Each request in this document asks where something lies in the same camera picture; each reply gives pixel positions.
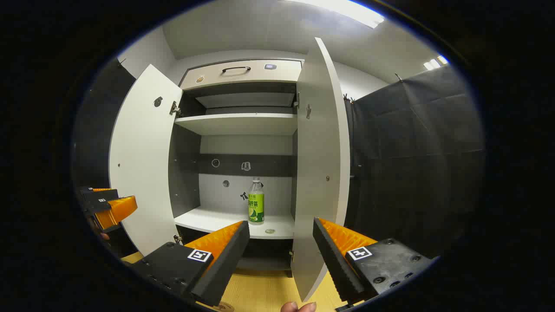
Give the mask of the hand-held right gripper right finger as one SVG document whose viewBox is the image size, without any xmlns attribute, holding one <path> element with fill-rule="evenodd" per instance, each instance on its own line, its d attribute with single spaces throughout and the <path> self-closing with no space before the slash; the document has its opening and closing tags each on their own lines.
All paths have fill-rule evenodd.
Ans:
<svg viewBox="0 0 555 312">
<path fill-rule="evenodd" d="M 341 300 L 354 304 L 387 293 L 434 261 L 394 238 L 374 240 L 323 218 L 313 238 Z"/>
</svg>

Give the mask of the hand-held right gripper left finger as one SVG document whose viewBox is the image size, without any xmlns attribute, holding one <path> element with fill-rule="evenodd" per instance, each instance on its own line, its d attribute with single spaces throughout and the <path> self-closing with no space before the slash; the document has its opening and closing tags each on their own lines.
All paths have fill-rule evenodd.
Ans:
<svg viewBox="0 0 555 312">
<path fill-rule="evenodd" d="M 239 221 L 185 245 L 166 242 L 130 267 L 187 302 L 218 306 L 249 239 L 248 222 Z"/>
</svg>

